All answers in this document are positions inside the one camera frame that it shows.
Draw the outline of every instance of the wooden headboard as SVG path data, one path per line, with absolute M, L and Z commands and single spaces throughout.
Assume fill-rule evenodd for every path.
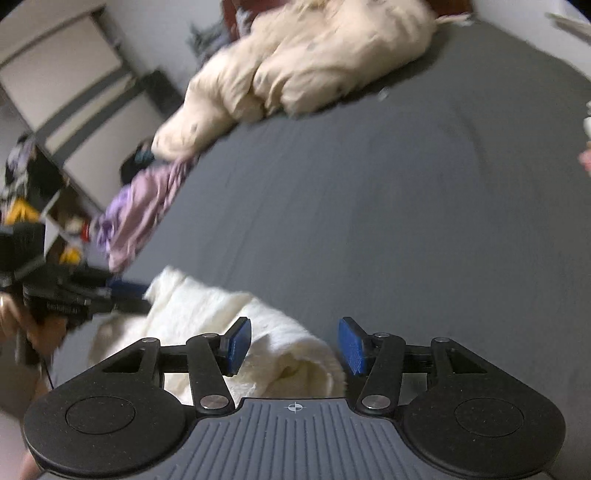
M 241 5 L 244 10 L 258 15 L 282 7 L 289 0 L 222 0 L 223 17 L 228 26 L 232 38 L 237 39 L 236 34 L 236 8 L 234 4 Z M 433 11 L 441 15 L 457 15 L 472 12 L 472 0 L 427 0 Z

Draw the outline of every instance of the crumpled comforter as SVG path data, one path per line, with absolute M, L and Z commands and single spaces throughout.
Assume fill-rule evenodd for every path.
M 420 57 L 435 30 L 423 0 L 292 0 L 205 64 L 152 151 L 188 159 L 236 122 L 314 112 Z

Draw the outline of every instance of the gray ribbed plate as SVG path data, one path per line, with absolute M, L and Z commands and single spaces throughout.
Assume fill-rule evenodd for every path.
M 344 399 L 250 398 L 229 417 L 200 421 L 174 455 L 130 478 L 455 480 L 416 457 L 390 422 L 361 417 Z

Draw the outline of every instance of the gray bed sheet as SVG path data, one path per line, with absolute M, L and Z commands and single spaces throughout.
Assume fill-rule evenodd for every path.
M 452 337 L 560 407 L 552 473 L 589 479 L 588 100 L 561 61 L 488 24 L 447 25 L 363 93 L 219 140 L 128 277 L 173 265 L 333 345 L 342 316 L 408 343 Z M 96 324 L 56 358 L 59 381 Z

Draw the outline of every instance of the pink object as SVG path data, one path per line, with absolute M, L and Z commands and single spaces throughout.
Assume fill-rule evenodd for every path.
M 591 148 L 579 155 L 579 163 L 591 175 Z
M 129 200 L 118 212 L 109 242 L 109 269 L 125 269 L 148 242 L 168 212 L 194 162 L 177 161 L 139 172 L 129 186 Z

